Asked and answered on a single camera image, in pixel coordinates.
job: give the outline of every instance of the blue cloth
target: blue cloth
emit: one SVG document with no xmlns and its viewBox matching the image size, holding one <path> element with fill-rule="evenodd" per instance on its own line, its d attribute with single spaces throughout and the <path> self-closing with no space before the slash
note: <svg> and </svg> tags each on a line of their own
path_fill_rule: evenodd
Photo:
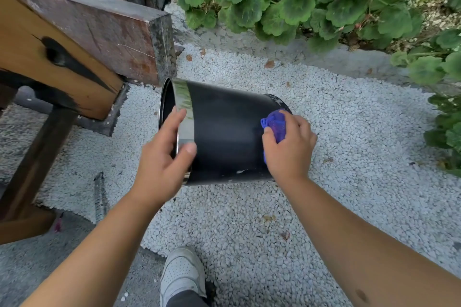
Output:
<svg viewBox="0 0 461 307">
<path fill-rule="evenodd" d="M 280 113 L 279 110 L 273 111 L 270 113 L 267 118 L 261 119 L 262 128 L 270 127 L 274 132 L 275 141 L 279 143 L 285 138 L 286 135 L 286 125 L 285 125 L 285 115 Z M 264 152 L 264 163 L 266 163 L 266 153 Z"/>
</svg>

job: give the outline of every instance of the forearm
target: forearm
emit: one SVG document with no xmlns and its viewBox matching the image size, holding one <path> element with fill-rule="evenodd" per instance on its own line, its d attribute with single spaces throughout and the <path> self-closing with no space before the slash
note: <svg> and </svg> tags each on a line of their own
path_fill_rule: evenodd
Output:
<svg viewBox="0 0 461 307">
<path fill-rule="evenodd" d="M 282 187 L 354 306 L 458 306 L 461 280 L 367 223 L 309 180 Z"/>
<path fill-rule="evenodd" d="M 160 206 L 149 209 L 125 195 L 23 307 L 112 306 Z"/>
</svg>

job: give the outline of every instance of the black bucket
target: black bucket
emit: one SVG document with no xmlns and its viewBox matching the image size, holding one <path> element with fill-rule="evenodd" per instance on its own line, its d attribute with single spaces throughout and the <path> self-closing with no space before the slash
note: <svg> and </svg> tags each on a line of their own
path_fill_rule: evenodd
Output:
<svg viewBox="0 0 461 307">
<path fill-rule="evenodd" d="M 186 108 L 178 129 L 174 157 L 187 142 L 197 156 L 184 184 L 271 180 L 263 159 L 261 119 L 287 105 L 272 94 L 255 94 L 169 77 L 162 88 L 158 128 L 169 113 Z"/>
</svg>

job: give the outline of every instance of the shoe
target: shoe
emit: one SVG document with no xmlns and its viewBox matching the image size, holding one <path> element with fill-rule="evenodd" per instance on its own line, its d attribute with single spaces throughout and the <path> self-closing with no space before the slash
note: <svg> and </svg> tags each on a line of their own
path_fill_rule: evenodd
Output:
<svg viewBox="0 0 461 307">
<path fill-rule="evenodd" d="M 160 281 L 160 307 L 166 307 L 170 298 L 185 290 L 206 298 L 203 264 L 192 249 L 181 246 L 166 259 Z"/>
</svg>

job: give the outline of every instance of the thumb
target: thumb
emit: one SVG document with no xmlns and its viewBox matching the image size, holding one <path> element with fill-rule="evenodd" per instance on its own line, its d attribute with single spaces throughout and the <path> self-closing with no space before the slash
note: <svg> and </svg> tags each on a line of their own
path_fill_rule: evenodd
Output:
<svg viewBox="0 0 461 307">
<path fill-rule="evenodd" d="M 194 142 L 188 142 L 182 146 L 173 163 L 167 169 L 170 176 L 173 179 L 180 178 L 182 180 L 196 155 L 197 145 Z"/>
<path fill-rule="evenodd" d="M 266 153 L 266 158 L 272 155 L 277 147 L 277 142 L 275 141 L 274 132 L 271 128 L 265 127 L 264 134 L 262 134 L 262 145 Z"/>
</svg>

